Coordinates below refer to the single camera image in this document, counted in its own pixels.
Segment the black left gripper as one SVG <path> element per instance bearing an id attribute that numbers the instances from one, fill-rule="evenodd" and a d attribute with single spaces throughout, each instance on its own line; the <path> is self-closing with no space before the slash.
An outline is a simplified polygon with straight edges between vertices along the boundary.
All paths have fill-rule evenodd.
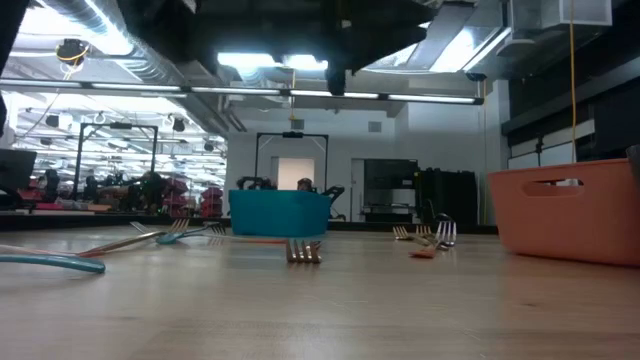
<path id="1" fill-rule="evenodd" d="M 437 9 L 414 0 L 349 0 L 350 59 L 341 0 L 234 0 L 235 9 L 199 15 L 199 39 L 216 53 L 267 55 L 283 63 L 309 55 L 324 62 L 328 91 L 342 95 L 346 71 L 361 70 L 423 41 Z"/>

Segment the orange-handled silver fork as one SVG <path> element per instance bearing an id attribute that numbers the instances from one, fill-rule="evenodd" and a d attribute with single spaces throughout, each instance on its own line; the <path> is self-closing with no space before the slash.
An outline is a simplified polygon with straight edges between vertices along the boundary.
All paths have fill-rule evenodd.
<path id="1" fill-rule="evenodd" d="M 455 246 L 457 239 L 457 224 L 454 221 L 440 221 L 435 231 L 431 232 L 435 235 L 437 244 L 435 246 L 422 246 L 411 251 L 409 256 L 412 258 L 433 259 L 438 251 L 448 251 Z"/>
<path id="2" fill-rule="evenodd" d="M 92 258 L 92 257 L 102 256 L 103 252 L 94 251 L 94 252 L 68 253 L 68 252 L 57 252 L 57 251 L 49 251 L 49 250 L 39 250 L 39 249 L 32 249 L 32 248 L 11 246 L 11 245 L 0 245 L 0 254 L 56 255 L 56 256 L 75 256 L 75 257 L 82 257 L 82 258 Z"/>
<path id="3" fill-rule="evenodd" d="M 156 231 L 155 229 L 148 228 L 147 226 L 136 221 L 131 222 L 130 225 L 133 226 L 140 233 L 142 231 L 144 232 Z M 252 244 L 279 245 L 279 244 L 285 244 L 285 242 L 287 241 L 287 239 L 264 239 L 264 238 L 240 237 L 240 236 L 229 235 L 227 233 L 225 235 L 207 234 L 204 236 L 209 236 L 211 240 L 231 240 L 239 243 L 252 243 Z"/>

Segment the blue-handled black fork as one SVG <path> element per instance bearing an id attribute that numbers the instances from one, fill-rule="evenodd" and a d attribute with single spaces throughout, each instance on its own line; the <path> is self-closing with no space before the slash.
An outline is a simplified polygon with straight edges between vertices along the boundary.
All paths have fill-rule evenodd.
<path id="1" fill-rule="evenodd" d="M 191 236 L 204 236 L 207 234 L 225 235 L 225 227 L 219 222 L 205 222 L 202 227 L 189 229 L 189 219 L 176 220 L 169 230 L 156 239 L 160 245 L 172 245 L 180 239 Z"/>

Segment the teal handle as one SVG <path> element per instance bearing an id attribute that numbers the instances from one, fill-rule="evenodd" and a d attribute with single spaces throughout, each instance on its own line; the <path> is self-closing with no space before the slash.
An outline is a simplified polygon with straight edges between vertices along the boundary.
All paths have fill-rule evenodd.
<path id="1" fill-rule="evenodd" d="M 72 270 L 103 274 L 106 265 L 99 260 L 66 255 L 48 254 L 0 254 L 0 263 L 23 263 L 61 267 Z"/>

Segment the dark shelf unit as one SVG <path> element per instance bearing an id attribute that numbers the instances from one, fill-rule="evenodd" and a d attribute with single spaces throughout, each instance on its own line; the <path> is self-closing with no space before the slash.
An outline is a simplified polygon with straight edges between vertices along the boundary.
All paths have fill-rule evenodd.
<path id="1" fill-rule="evenodd" d="M 411 224 L 415 218 L 416 160 L 359 159 L 351 162 L 350 220 Z"/>

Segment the black cabinet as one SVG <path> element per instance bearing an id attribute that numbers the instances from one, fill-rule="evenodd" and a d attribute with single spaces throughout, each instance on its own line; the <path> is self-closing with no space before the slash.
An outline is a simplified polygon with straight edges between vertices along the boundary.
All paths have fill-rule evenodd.
<path id="1" fill-rule="evenodd" d="M 471 171 L 427 168 L 414 174 L 415 210 L 422 223 L 444 214 L 462 225 L 478 223 L 478 188 Z"/>

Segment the teal plastic bin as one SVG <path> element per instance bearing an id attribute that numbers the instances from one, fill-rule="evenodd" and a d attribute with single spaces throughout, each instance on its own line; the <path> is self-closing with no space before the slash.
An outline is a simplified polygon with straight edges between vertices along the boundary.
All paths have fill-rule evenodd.
<path id="1" fill-rule="evenodd" d="M 297 190 L 231 190 L 232 230 L 237 235 L 312 237 L 327 231 L 330 198 Z"/>

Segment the red chair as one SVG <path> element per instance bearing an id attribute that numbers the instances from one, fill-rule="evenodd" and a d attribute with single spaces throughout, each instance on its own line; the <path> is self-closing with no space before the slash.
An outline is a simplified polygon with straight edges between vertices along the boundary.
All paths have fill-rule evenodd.
<path id="1" fill-rule="evenodd" d="M 223 214 L 223 191 L 218 187 L 207 188 L 200 197 L 200 215 L 219 218 Z"/>
<path id="2" fill-rule="evenodd" d="M 153 181 L 152 194 L 163 199 L 165 196 L 181 196 L 189 191 L 187 184 L 179 179 L 162 178 Z"/>

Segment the orange plastic bin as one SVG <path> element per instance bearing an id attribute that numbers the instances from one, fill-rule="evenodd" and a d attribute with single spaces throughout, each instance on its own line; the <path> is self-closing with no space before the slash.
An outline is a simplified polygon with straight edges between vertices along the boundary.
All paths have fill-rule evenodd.
<path id="1" fill-rule="evenodd" d="M 640 267 L 640 189 L 628 160 L 506 170 L 488 180 L 508 251 Z"/>

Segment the black monitor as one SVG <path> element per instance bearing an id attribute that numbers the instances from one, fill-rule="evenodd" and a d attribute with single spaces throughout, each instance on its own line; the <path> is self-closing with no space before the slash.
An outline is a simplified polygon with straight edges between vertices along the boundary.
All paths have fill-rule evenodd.
<path id="1" fill-rule="evenodd" d="M 0 149 L 0 187 L 26 189 L 30 183 L 36 152 Z"/>

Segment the black gantry frame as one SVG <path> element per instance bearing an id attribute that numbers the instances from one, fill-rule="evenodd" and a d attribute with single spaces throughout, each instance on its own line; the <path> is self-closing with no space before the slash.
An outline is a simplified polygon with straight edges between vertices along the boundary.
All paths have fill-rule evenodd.
<path id="1" fill-rule="evenodd" d="M 157 144 L 158 144 L 158 135 L 159 135 L 159 127 L 155 125 L 136 125 L 131 123 L 124 122 L 114 122 L 110 124 L 97 124 L 97 123 L 81 123 L 80 124 L 80 132 L 76 150 L 76 162 L 75 162 L 75 173 L 73 180 L 73 188 L 72 188 L 72 200 L 78 199 L 78 187 L 80 183 L 80 171 L 81 171 L 81 161 L 83 155 L 83 145 L 85 140 L 89 139 L 91 135 L 84 136 L 84 131 L 87 127 L 92 127 L 94 130 L 100 130 L 102 127 L 109 127 L 110 129 L 115 130 L 132 130 L 134 128 L 144 130 L 151 129 L 153 131 L 152 138 L 152 153 L 151 153 L 151 162 L 150 162 L 150 172 L 151 174 L 155 173 L 156 168 L 156 152 L 157 152 Z"/>
<path id="2" fill-rule="evenodd" d="M 328 164 L 329 164 L 329 135 L 327 134 L 305 134 L 303 132 L 298 131 L 286 131 L 286 132 L 258 132 L 255 136 L 255 151 L 254 151 L 254 172 L 253 176 L 258 177 L 259 170 L 259 156 L 262 145 L 266 145 L 267 142 L 262 143 L 261 138 L 263 136 L 268 137 L 281 137 L 284 139 L 302 139 L 304 137 L 309 138 L 322 138 L 325 140 L 325 146 L 320 146 L 321 150 L 324 151 L 324 185 L 325 188 L 328 186 Z"/>

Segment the silver round ventilation duct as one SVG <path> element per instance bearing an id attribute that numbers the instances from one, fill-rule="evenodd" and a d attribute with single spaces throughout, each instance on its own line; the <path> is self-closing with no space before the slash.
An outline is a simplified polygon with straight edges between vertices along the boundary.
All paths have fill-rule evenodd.
<path id="1" fill-rule="evenodd" d="M 118 56 L 121 66 L 145 85 L 187 86 L 183 71 L 189 66 L 175 65 L 161 56 L 140 38 L 131 33 L 117 0 L 39 0 L 68 20 L 81 25 L 98 40 L 114 40 L 125 45 L 125 53 Z M 225 109 L 222 95 L 186 95 L 174 100 L 196 118 L 207 132 L 221 136 L 234 129 L 241 132 L 244 125 L 235 120 L 233 112 Z"/>

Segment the black aluminium table frame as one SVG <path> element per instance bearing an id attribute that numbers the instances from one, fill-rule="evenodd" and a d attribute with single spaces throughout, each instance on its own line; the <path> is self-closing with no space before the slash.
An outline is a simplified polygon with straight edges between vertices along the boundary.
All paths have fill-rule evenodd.
<path id="1" fill-rule="evenodd" d="M 169 217 L 133 215 L 0 215 L 0 232 L 84 227 L 124 226 L 131 222 L 168 226 Z M 331 231 L 390 232 L 391 223 L 330 222 Z"/>

